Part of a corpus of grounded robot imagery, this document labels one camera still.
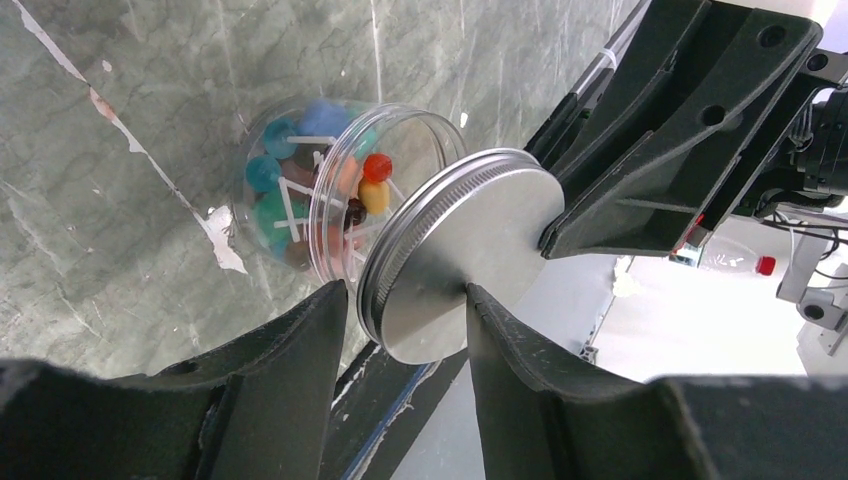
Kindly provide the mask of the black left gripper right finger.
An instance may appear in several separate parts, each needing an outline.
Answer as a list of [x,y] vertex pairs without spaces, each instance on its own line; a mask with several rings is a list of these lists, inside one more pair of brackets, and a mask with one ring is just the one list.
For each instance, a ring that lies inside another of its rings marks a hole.
[[843,479],[843,376],[671,376],[597,367],[469,284],[467,340],[489,479]]

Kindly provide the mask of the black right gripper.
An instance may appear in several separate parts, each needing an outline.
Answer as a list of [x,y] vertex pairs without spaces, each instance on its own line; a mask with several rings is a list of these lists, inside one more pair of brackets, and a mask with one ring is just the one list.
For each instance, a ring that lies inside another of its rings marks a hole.
[[837,206],[847,197],[847,54],[806,59],[822,33],[766,9],[652,2],[550,165],[566,208],[541,238],[544,257],[665,256],[711,201],[714,219]]

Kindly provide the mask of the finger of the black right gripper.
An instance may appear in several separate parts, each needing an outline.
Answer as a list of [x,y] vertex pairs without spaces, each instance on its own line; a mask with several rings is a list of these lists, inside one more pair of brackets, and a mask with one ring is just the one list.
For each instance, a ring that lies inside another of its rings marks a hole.
[[670,3],[650,1],[615,71],[569,92],[525,147],[523,169],[550,179],[603,179],[669,116]]

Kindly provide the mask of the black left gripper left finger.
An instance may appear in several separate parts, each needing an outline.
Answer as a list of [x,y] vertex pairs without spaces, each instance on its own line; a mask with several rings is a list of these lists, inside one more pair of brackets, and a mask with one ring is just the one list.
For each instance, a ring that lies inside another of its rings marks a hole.
[[5,479],[315,479],[347,317],[343,282],[160,373],[1,364]]

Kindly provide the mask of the white jar lid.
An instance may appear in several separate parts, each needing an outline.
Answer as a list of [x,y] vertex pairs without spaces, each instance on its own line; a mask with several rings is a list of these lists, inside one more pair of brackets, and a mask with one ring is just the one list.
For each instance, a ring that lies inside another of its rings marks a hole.
[[558,181],[523,150],[479,151],[443,168],[373,243],[356,294],[363,329],[403,364],[458,353],[467,285],[514,305],[543,270],[539,241],[563,210]]

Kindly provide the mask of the clear plastic jar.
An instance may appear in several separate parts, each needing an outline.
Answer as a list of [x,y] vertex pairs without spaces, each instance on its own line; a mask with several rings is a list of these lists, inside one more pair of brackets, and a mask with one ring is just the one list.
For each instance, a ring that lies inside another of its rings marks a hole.
[[456,126],[421,108],[287,99],[241,146],[231,200],[236,242],[291,275],[354,287],[390,218],[467,152]]

